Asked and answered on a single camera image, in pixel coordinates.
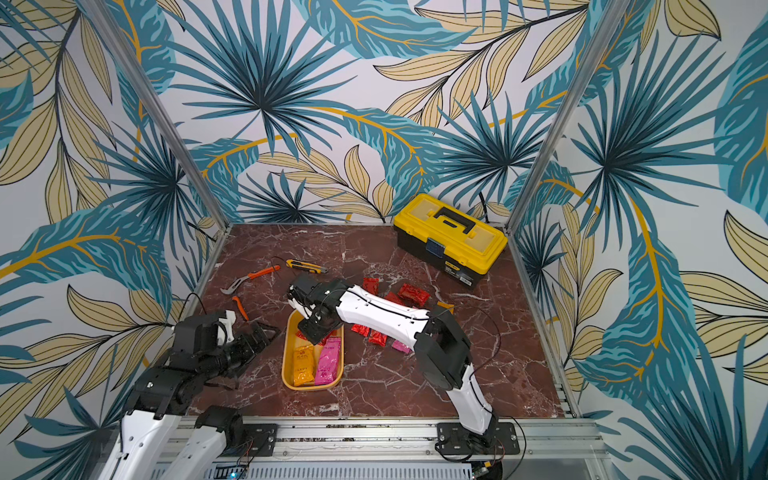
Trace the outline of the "red tea bag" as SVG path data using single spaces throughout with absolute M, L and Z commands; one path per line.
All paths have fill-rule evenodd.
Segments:
M 380 281 L 377 278 L 364 277 L 362 287 L 366 292 L 377 296 L 379 293 L 379 284 Z
M 368 335 L 367 340 L 371 344 L 386 347 L 388 343 L 388 336 L 384 333 L 372 330 Z
M 340 335 L 341 335 L 341 330 L 340 330 L 340 329 L 334 330 L 334 331 L 330 332 L 328 335 L 326 335 L 326 336 L 325 336 L 325 337 L 324 337 L 324 338 L 323 338 L 323 339 L 322 339 L 322 340 L 319 342 L 319 345 L 321 345 L 321 346 L 324 346 L 324 345 L 325 345 L 325 344 L 326 344 L 326 343 L 327 343 L 327 342 L 328 342 L 328 341 L 329 341 L 331 338 L 336 338 L 336 337 L 339 337 Z M 310 341 L 310 340 L 309 340 L 309 339 L 308 339 L 308 338 L 307 338 L 307 337 L 304 335 L 304 333 L 303 333 L 303 332 L 301 332 L 300 330 L 297 330 L 297 331 L 296 331 L 296 333 L 295 333 L 295 336 L 296 336 L 298 339 L 302 340 L 302 341 L 307 341 L 307 342 L 311 343 L 311 341 Z
M 419 308 L 423 308 L 430 299 L 430 294 L 427 291 L 411 284 L 403 284 L 398 291 L 398 296 L 412 302 Z
M 392 302 L 392 303 L 395 303 L 395 304 L 398 304 L 398 305 L 404 305 L 403 301 L 402 301 L 402 300 L 399 298 L 399 296 L 398 296 L 398 295 L 396 295 L 396 294 L 394 294 L 394 293 L 392 293 L 392 292 L 389 292 L 389 293 L 388 293 L 388 294 L 385 296 L 385 299 L 386 299 L 387 301 L 390 301 L 390 302 Z
M 355 333 L 358 333 L 358 334 L 362 335 L 363 337 L 367 337 L 370 334 L 370 328 L 369 327 L 366 327 L 366 326 L 363 326 L 363 325 L 359 325 L 359 324 L 354 324 L 352 326 L 351 330 L 353 332 L 355 332 Z

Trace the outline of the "yellow plastic storage box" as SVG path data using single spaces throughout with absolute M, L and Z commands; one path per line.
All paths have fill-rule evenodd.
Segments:
M 298 325 L 304 317 L 288 317 L 282 360 L 283 384 L 294 391 L 319 391 L 336 386 L 344 370 L 344 329 L 333 331 L 320 344 L 309 342 Z

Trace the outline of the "pink tea bag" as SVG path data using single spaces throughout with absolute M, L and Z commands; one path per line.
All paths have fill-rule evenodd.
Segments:
M 328 385 L 336 380 L 341 350 L 342 340 L 340 337 L 331 337 L 326 341 L 317 362 L 316 385 Z
M 410 354 L 412 352 L 410 347 L 397 340 L 392 343 L 392 348 L 404 354 Z

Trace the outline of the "orange yellow tea bag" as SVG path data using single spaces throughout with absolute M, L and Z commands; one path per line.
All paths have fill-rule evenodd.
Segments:
M 452 314 L 455 311 L 455 306 L 453 304 L 449 304 L 449 303 L 445 303 L 445 302 L 442 302 L 442 301 L 438 301 L 437 302 L 437 306 L 450 311 Z

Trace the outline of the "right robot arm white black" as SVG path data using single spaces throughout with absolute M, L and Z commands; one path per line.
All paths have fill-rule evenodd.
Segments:
M 498 417 L 476 378 L 471 342 L 450 310 L 411 308 L 376 296 L 343 279 L 320 282 L 306 274 L 288 287 L 288 303 L 303 319 L 298 328 L 319 343 L 344 324 L 382 333 L 411 349 L 424 378 L 447 393 L 460 425 L 488 438 Z

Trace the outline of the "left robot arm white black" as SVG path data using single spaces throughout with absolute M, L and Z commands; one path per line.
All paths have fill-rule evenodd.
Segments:
M 99 476 L 149 479 L 166 444 L 195 398 L 216 378 L 238 380 L 280 334 L 262 322 L 235 332 L 231 310 L 193 315 L 173 330 L 172 345 L 135 382 L 124 404 L 120 431 Z M 237 457 L 229 478 L 242 479 L 253 459 L 272 455 L 277 427 L 248 424 L 232 407 L 213 405 L 200 414 L 166 479 L 199 479 L 224 454 Z

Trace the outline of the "yellow black utility knife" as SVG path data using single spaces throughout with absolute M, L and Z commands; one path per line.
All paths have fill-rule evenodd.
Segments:
M 326 267 L 296 259 L 288 259 L 285 261 L 285 264 L 291 269 L 311 274 L 324 274 L 328 271 Z

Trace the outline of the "yellow black toolbox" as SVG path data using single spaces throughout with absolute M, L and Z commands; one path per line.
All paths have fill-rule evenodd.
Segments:
M 505 234 L 428 195 L 393 219 L 398 246 L 468 288 L 489 272 L 508 245 Z

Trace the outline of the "orange handled pliers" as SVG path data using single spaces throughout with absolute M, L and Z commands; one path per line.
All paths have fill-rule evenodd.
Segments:
M 239 296 L 236 295 L 239 288 L 246 282 L 255 280 L 259 277 L 263 277 L 269 274 L 277 273 L 281 270 L 281 267 L 279 265 L 274 265 L 267 267 L 265 269 L 256 271 L 256 272 L 250 272 L 246 274 L 245 276 L 236 278 L 227 288 L 223 288 L 220 290 L 220 292 L 225 295 L 229 296 L 232 301 L 234 302 L 235 306 L 237 307 L 238 312 L 242 315 L 243 319 L 246 322 L 250 321 L 250 317 L 248 316 L 246 309 L 243 305 L 242 300 Z

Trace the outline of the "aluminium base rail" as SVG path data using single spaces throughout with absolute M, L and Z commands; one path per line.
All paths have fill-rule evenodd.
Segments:
M 192 419 L 131 422 L 100 479 L 615 479 L 594 422 L 503 420 L 473 451 L 446 419 L 245 420 L 228 441 Z

